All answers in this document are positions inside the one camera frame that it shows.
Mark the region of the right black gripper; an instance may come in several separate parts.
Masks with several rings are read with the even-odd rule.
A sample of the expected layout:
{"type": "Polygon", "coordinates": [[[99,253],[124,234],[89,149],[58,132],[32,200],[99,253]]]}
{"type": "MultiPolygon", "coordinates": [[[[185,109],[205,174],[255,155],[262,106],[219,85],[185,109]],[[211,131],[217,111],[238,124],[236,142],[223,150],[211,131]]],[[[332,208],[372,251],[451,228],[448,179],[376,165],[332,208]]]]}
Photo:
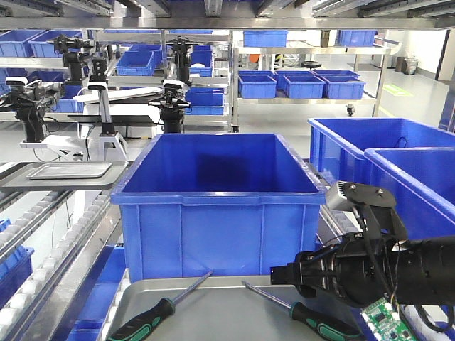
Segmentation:
{"type": "Polygon", "coordinates": [[[391,296],[392,282],[386,254],[395,238],[382,233],[370,245],[378,265],[371,261],[361,232],[344,234],[339,243],[318,251],[299,252],[293,262],[270,268],[272,285],[293,285],[305,298],[318,293],[332,295],[354,308],[365,308],[380,298],[391,296]]]}

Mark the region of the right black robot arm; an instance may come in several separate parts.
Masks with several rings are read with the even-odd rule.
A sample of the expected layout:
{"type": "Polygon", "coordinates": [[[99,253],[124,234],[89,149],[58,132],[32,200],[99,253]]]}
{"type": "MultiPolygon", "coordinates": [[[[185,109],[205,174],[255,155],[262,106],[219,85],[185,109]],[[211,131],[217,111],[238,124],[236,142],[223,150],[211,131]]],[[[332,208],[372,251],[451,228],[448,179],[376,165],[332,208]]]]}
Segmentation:
{"type": "Polygon", "coordinates": [[[305,298],[325,292],[346,305],[364,308],[389,293],[404,305],[454,304],[454,237],[399,243],[388,234],[371,241],[374,267],[361,233],[303,251],[293,262],[270,269],[273,285],[293,285],[305,298]]]}

